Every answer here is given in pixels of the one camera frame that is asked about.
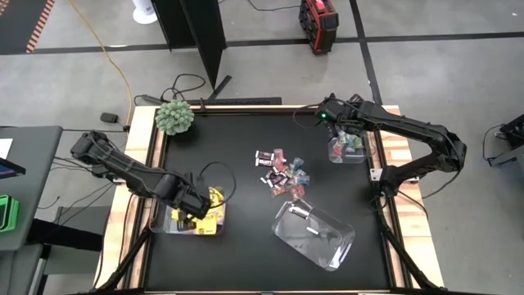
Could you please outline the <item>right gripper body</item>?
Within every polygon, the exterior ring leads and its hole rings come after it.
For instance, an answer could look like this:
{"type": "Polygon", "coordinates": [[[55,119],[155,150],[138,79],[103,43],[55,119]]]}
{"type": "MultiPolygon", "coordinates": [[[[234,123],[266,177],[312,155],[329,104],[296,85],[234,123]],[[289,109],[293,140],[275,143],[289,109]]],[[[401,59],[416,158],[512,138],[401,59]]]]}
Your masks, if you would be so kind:
{"type": "Polygon", "coordinates": [[[361,124],[353,117],[353,109],[336,97],[327,97],[317,107],[317,117],[327,128],[335,125],[346,134],[360,134],[361,124]]]}

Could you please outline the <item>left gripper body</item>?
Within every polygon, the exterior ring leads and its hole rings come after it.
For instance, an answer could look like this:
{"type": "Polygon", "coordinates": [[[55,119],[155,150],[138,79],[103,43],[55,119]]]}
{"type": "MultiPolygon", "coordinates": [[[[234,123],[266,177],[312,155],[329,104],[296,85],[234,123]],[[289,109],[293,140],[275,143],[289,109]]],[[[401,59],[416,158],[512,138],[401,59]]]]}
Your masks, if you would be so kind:
{"type": "Polygon", "coordinates": [[[185,211],[187,214],[201,215],[208,213],[211,207],[209,188],[203,179],[195,184],[181,184],[178,186],[171,207],[185,211]]]}

